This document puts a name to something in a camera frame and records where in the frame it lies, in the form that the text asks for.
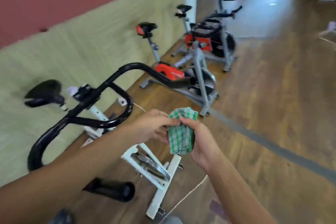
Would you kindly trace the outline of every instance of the wooden floor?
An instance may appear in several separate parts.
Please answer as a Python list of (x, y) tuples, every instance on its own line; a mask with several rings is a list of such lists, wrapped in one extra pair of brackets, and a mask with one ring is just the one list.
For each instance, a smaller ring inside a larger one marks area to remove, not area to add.
[[(198, 20), (208, 15), (216, 0), (198, 1)], [(317, 33), (336, 18), (333, 3), (317, 0), (245, 0), (229, 29), (238, 39), (238, 59), (229, 73), (209, 63), (217, 78), (220, 99), (213, 109), (301, 156), (336, 170), (336, 56), (332, 45)], [(164, 61), (173, 62), (169, 53)], [(170, 113), (190, 106), (184, 96), (158, 85), (145, 89), (136, 82), (128, 92), (146, 110)], [(129, 120), (141, 114), (136, 108)], [(336, 189), (325, 178), (278, 157), (249, 138), (231, 130), (214, 116), (204, 118), (222, 151), (249, 184), (260, 202), (279, 223), (336, 223)], [(149, 142), (162, 161), (167, 146)], [(169, 212), (205, 173), (189, 155), (185, 170), (172, 180), (162, 207)], [(151, 223), (145, 212), (155, 188), (120, 160), (104, 174), (136, 184), (134, 200), (122, 204), (82, 192), (72, 205), (78, 223)], [(206, 180), (172, 214), (184, 224), (226, 223), (209, 211), (213, 189)]]

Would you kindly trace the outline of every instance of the spin bike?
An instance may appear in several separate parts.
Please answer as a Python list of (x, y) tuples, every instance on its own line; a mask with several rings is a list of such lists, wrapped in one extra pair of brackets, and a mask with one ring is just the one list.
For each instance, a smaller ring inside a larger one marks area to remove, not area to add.
[[(187, 97), (195, 100), (200, 106), (202, 106), (202, 110), (199, 115), (201, 117), (209, 115), (209, 108), (211, 107), (213, 101), (216, 98), (219, 98), (219, 95), (216, 91), (216, 78), (215, 76), (208, 70), (207, 64), (204, 58), (204, 54), (201, 48), (205, 47), (204, 43), (200, 43), (198, 38), (209, 38), (213, 34), (220, 32), (222, 29), (221, 23), (219, 20), (211, 20), (213, 26), (207, 26), (203, 24), (193, 25), (191, 29), (192, 39), (188, 43), (191, 46), (191, 57), (193, 64), (189, 67), (186, 67), (184, 70), (179, 70), (175, 66), (171, 66), (168, 63), (162, 62), (160, 60), (160, 56), (158, 54), (159, 47), (152, 41), (152, 31), (157, 28), (155, 23), (150, 22), (142, 22), (137, 26), (138, 35), (142, 36), (144, 39), (147, 39), (152, 52), (155, 56), (157, 63), (155, 64), (155, 70), (159, 73), (165, 75), (171, 80), (184, 78), (185, 75), (192, 76), (196, 78), (196, 85), (185, 87), (183, 89), (174, 89), (175, 91), (186, 95)], [(152, 77), (148, 77), (145, 81), (140, 84), (141, 88), (145, 88), (148, 84), (156, 82), (161, 84), (158, 80)]]
[[(32, 146), (27, 160), (28, 170), (33, 171), (43, 166), (42, 156), (45, 149), (67, 125), (82, 125), (84, 126), (84, 130), (93, 135), (93, 138), (91, 138), (92, 140), (99, 140), (98, 138), (104, 133), (104, 129), (107, 128), (108, 130), (113, 130), (116, 126), (125, 121), (132, 112), (133, 100), (127, 92), (117, 86), (114, 81), (122, 74), (134, 69), (149, 73), (158, 82), (172, 89), (191, 87), (196, 83), (196, 79), (192, 77), (173, 81), (145, 64), (129, 63), (120, 67), (111, 77), (97, 88), (93, 88), (86, 84), (73, 92), (73, 98), (75, 98), (79, 104), (72, 110), (68, 110), (65, 106), (64, 97), (60, 95), (60, 82), (56, 80), (48, 80), (40, 83), (31, 89), (25, 96), (26, 99), (30, 99), (25, 102), (26, 106), (33, 108), (47, 104), (57, 104), (63, 111), (67, 111), (68, 113), (52, 128), (48, 129)], [(120, 116), (110, 120), (94, 106), (99, 100), (101, 93), (107, 88), (114, 90), (127, 102), (125, 111)], [(94, 114), (97, 117), (97, 120), (78, 117), (78, 115), (85, 109)], [(139, 153), (137, 146), (141, 147), (147, 155)], [(149, 218), (153, 219), (158, 212), (169, 184), (180, 165), (181, 157), (179, 155), (174, 155), (169, 165), (164, 166), (151, 150), (144, 143), (141, 143), (129, 148), (121, 158), (135, 167), (137, 171), (157, 187), (157, 192), (146, 213)], [(130, 201), (135, 194), (135, 186), (132, 182), (109, 181), (102, 178), (95, 178), (83, 188), (83, 190), (122, 202)]]
[[(175, 67), (183, 67), (191, 58), (192, 55), (190, 53), (190, 45), (188, 44), (192, 40), (192, 34), (188, 30), (187, 22), (189, 19), (187, 18), (187, 11), (189, 11), (192, 7), (190, 5), (178, 5), (177, 6), (177, 13), (175, 16), (179, 19), (182, 19), (183, 25), (185, 28), (185, 40), (184, 44), (176, 50), (172, 56), (176, 56), (178, 53), (183, 53), (183, 58), (174, 64)], [(234, 39), (233, 35), (231, 35), (226, 30), (226, 23), (224, 18), (235, 18), (235, 14), (241, 9), (238, 8), (237, 10), (232, 11), (231, 13), (221, 12), (221, 13), (214, 13), (208, 16), (207, 19), (218, 19), (221, 20), (222, 30), (218, 31), (216, 34), (212, 34), (210, 37), (202, 38), (198, 37), (197, 40), (200, 43), (204, 44), (204, 47), (201, 49), (203, 51), (207, 51), (211, 54), (204, 54), (204, 57), (209, 60), (213, 60), (218, 63), (224, 63), (225, 66), (223, 67), (223, 71), (227, 72), (230, 70), (231, 64), (235, 59), (235, 51), (236, 51), (236, 40)], [(207, 19), (201, 24), (207, 25), (210, 22)]]

